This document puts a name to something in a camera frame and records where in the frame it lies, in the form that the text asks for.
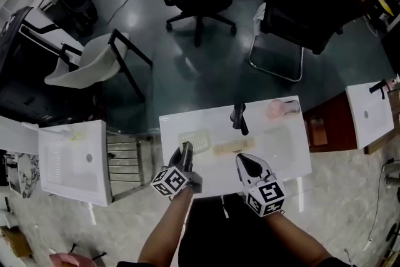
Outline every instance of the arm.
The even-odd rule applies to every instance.
[[[298,228],[281,213],[263,218],[283,246],[306,266],[315,267],[331,254],[309,234]]]
[[[192,196],[193,189],[188,186],[174,197],[145,242],[138,263],[149,263],[156,267],[171,265]]]

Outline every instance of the pink object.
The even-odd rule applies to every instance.
[[[267,118],[272,120],[298,112],[300,112],[300,105],[296,100],[284,102],[280,99],[274,99],[267,108]]]
[[[51,254],[50,260],[54,267],[62,267],[63,263],[79,267],[96,267],[96,264],[90,258],[73,253]]]

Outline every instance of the floor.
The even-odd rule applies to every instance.
[[[380,180],[379,209],[375,227],[368,234],[376,210],[378,178],[382,164],[400,159],[400,137],[372,156],[360,150],[311,154],[312,173],[285,182],[288,197],[285,215],[320,241],[334,256],[359,267],[373,267],[387,243],[386,235],[399,219],[397,188],[386,189]],[[102,208],[58,196],[11,199],[34,258],[41,267],[50,266],[50,248],[107,256],[98,266],[116,266],[118,261],[136,261],[139,252],[167,208],[169,200],[146,188]]]
[[[99,26],[90,38],[81,38],[82,43],[118,28],[128,32],[132,42],[154,62],[151,71],[135,55],[127,57],[127,65],[146,95],[144,104],[138,102],[122,74],[104,83],[107,124],[118,129],[146,132],[159,127],[160,115],[293,94],[299,95],[302,109],[307,110],[347,85],[377,81],[393,73],[380,38],[371,34],[364,19],[344,26],[344,34],[335,34],[322,55],[306,51],[303,79],[290,84],[253,70],[245,60],[253,37],[252,18],[261,0],[234,0],[222,13],[237,22],[235,37],[229,27],[205,20],[200,48],[193,45],[194,19],[174,23],[174,30],[166,31],[165,20],[179,10],[165,6],[163,0],[128,0],[107,25],[124,0],[94,2]],[[271,63],[275,59],[270,58],[277,55],[290,62],[298,51],[270,35],[259,45],[268,49],[268,55],[263,56]],[[372,156],[362,151],[312,154],[313,172],[285,183],[289,193],[285,215],[334,256],[348,262],[346,248],[357,266],[375,266],[386,247],[384,239],[399,218],[397,188],[386,189],[382,178],[373,241],[364,250],[374,221],[379,172],[392,157],[400,157],[399,137]],[[43,267],[50,266],[50,248],[69,251],[73,242],[89,256],[106,251],[98,266],[136,261],[168,203],[151,188],[107,208],[91,208],[58,196],[11,199],[34,257]]]
[[[159,127],[158,117],[237,101],[298,95],[304,111],[339,94],[347,85],[379,81],[393,75],[379,37],[368,29],[363,18],[344,26],[344,34],[331,38],[320,56],[305,50],[303,79],[292,84],[254,70],[246,62],[253,38],[253,16],[261,0],[234,0],[221,14],[237,23],[230,27],[205,19],[202,44],[193,44],[195,20],[173,23],[168,32],[165,20],[180,13],[163,0],[94,0],[99,12],[98,27],[82,43],[110,33],[114,28],[128,32],[131,41],[154,63],[152,70],[134,54],[127,65],[146,96],[141,104],[123,74],[104,82],[107,124],[141,133]],[[295,67],[298,48],[274,35],[262,37],[258,61],[284,61]]]

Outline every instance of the person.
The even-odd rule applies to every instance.
[[[170,266],[192,196],[190,186],[177,194],[146,240],[138,262],[122,261],[117,267]],[[179,247],[178,264],[179,267],[349,266],[332,257],[323,245],[280,212],[260,218],[238,194],[193,201]]]

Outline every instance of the white chair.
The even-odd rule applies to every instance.
[[[144,96],[124,62],[128,49],[134,51],[150,67],[153,66],[151,60],[129,41],[128,34],[121,34],[114,29],[112,34],[105,34],[88,42],[83,51],[63,44],[56,69],[44,78],[44,82],[52,86],[82,89],[107,80],[121,70],[144,102]],[[81,56],[79,67],[69,61],[66,51]]]

